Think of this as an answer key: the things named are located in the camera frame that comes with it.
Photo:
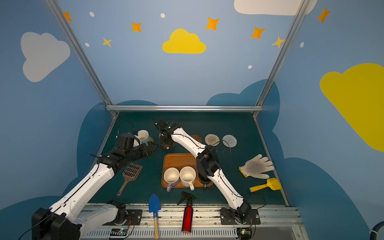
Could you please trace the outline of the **light blue mug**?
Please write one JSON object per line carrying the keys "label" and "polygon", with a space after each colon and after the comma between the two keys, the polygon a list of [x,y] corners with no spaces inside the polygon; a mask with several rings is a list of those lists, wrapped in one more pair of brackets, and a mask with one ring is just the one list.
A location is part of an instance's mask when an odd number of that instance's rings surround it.
{"label": "light blue mug", "polygon": [[151,139],[150,139],[150,135],[149,135],[149,132],[147,130],[140,130],[138,131],[138,135],[137,135],[139,141],[140,141],[140,145],[141,144],[148,144]]}

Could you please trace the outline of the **purple mug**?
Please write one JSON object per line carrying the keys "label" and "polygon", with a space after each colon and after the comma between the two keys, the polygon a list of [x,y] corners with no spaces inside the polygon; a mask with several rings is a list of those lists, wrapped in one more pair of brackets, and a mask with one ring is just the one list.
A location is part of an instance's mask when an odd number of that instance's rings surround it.
{"label": "purple mug", "polygon": [[168,168],[163,177],[167,183],[167,192],[170,192],[180,182],[180,172],[176,168]]}

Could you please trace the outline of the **multicolour woven coaster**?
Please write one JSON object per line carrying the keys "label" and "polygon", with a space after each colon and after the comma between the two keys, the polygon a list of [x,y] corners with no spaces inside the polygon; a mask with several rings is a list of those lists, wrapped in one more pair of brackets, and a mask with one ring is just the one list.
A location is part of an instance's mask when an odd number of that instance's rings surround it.
{"label": "multicolour woven coaster", "polygon": [[208,134],[205,136],[205,143],[210,146],[217,146],[220,144],[220,138],[217,135],[214,134]]}

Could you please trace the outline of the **grey woven coaster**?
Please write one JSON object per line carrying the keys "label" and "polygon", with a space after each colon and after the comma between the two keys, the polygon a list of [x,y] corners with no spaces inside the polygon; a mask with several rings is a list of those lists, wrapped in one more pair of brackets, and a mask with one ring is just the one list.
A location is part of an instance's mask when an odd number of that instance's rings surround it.
{"label": "grey woven coaster", "polygon": [[234,148],[238,141],[233,135],[225,135],[222,138],[223,145],[227,148]]}

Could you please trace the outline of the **dark wooden coaster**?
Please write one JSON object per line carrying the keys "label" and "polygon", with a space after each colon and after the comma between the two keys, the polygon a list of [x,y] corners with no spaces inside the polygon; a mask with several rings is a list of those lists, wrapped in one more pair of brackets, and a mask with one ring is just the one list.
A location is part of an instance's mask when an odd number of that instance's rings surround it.
{"label": "dark wooden coaster", "polygon": [[202,141],[202,138],[201,138],[200,136],[198,136],[198,135],[191,135],[191,137],[192,137],[193,139],[195,139],[196,141],[198,141],[200,144],[203,142],[203,141]]}

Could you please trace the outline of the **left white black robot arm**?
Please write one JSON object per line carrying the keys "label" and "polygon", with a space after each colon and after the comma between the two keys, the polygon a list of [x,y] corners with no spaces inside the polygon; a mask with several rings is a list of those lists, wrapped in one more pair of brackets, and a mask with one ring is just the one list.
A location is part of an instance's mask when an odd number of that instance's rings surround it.
{"label": "left white black robot arm", "polygon": [[32,216],[33,240],[79,240],[94,229],[115,220],[125,221],[125,204],[111,201],[79,218],[79,214],[100,188],[129,162],[146,158],[158,145],[141,143],[135,133],[117,137],[114,148],[98,158],[90,172],[50,208],[38,209]]}

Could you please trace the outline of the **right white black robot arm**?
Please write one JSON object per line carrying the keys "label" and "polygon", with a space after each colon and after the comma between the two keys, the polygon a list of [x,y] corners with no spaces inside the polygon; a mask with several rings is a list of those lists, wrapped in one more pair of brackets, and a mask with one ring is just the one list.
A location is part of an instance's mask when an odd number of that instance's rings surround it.
{"label": "right white black robot arm", "polygon": [[172,150],[175,144],[179,144],[188,150],[196,158],[197,170],[201,178],[214,183],[227,200],[232,218],[238,223],[245,223],[249,219],[252,207],[226,178],[219,164],[215,147],[199,143],[175,122],[168,123],[159,119],[155,122],[155,126],[159,130],[160,147]]}

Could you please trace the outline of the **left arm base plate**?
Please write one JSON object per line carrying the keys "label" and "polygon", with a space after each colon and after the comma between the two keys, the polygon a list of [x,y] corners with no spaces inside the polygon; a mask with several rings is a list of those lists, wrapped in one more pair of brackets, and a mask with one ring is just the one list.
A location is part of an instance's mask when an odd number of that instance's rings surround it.
{"label": "left arm base plate", "polygon": [[122,220],[114,220],[104,226],[128,226],[129,224],[139,226],[143,211],[139,209],[126,209],[126,216]]}

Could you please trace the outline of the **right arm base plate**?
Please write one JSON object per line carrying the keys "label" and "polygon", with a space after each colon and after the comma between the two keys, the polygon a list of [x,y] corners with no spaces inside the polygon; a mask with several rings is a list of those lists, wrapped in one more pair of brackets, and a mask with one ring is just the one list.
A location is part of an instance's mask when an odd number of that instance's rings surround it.
{"label": "right arm base plate", "polygon": [[222,225],[260,225],[261,219],[257,209],[251,209],[250,213],[241,216],[232,209],[220,209],[220,221]]}

